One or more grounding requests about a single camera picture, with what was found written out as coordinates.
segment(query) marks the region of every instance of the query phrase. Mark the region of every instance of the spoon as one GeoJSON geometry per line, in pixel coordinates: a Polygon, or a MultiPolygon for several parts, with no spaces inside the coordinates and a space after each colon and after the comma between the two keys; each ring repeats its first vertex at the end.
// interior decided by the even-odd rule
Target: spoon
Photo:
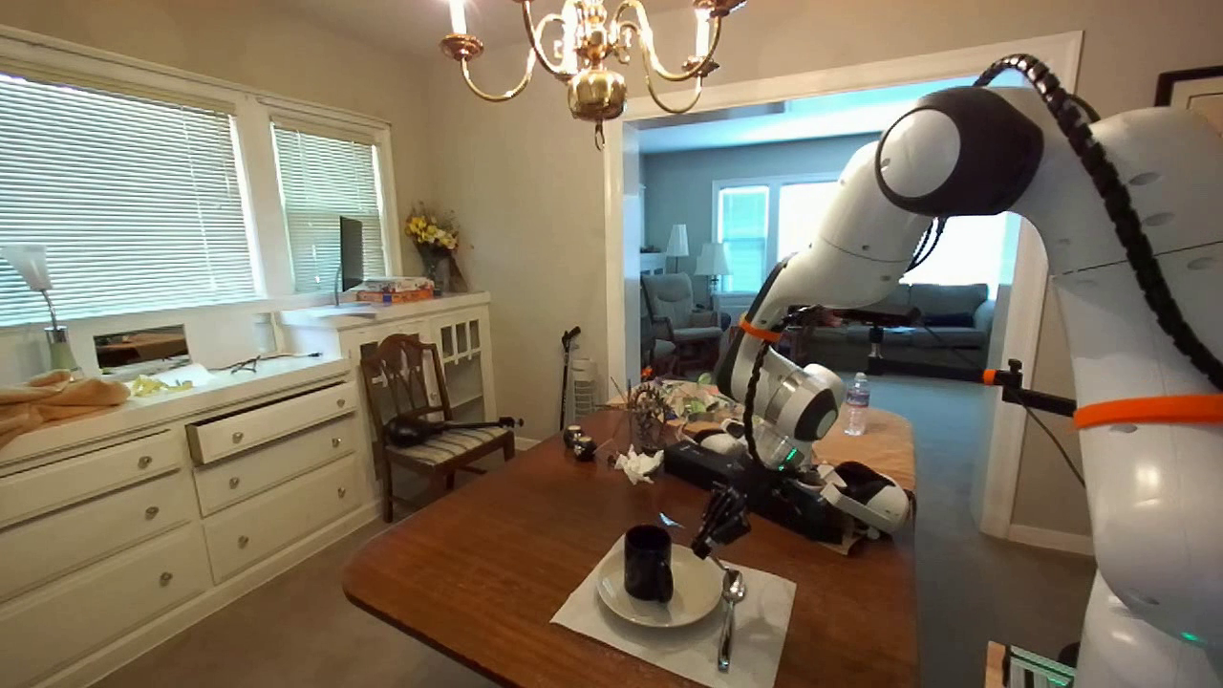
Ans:
{"type": "Polygon", "coordinates": [[[732,655],[734,655],[734,606],[742,606],[749,596],[749,585],[742,583],[737,570],[723,566],[723,601],[728,601],[728,636],[719,648],[719,675],[732,675],[732,655]]]}

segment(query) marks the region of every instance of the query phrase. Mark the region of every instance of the sofa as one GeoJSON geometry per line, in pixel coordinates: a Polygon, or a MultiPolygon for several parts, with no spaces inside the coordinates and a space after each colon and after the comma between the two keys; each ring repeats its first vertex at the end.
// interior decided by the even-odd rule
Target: sofa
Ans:
{"type": "Polygon", "coordinates": [[[783,350],[798,364],[863,371],[877,327],[884,361],[980,371],[991,364],[994,299],[988,283],[897,283],[877,308],[788,327],[783,350]]]}

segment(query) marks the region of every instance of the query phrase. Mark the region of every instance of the plate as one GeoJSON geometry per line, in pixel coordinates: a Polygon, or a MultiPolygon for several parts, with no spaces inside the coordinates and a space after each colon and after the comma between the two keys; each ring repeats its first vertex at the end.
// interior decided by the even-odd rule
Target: plate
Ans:
{"type": "Polygon", "coordinates": [[[625,539],[598,570],[598,596],[612,615],[635,627],[688,627],[713,615],[723,601],[723,570],[696,560],[688,546],[673,546],[673,601],[639,601],[625,589],[625,539]]]}

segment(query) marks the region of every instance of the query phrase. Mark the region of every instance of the mug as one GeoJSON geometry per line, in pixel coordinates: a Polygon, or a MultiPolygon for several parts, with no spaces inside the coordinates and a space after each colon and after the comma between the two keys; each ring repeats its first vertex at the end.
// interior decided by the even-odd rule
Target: mug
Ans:
{"type": "Polygon", "coordinates": [[[673,536],[660,524],[635,524],[625,536],[625,594],[673,601],[673,536]]]}

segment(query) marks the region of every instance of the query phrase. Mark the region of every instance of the bottle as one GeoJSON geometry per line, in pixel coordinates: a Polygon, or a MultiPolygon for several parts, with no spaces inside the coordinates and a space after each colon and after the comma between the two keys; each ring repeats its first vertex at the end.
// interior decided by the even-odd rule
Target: bottle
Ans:
{"type": "Polygon", "coordinates": [[[869,434],[869,411],[873,411],[873,384],[863,371],[853,375],[849,399],[845,399],[845,438],[869,434]]]}

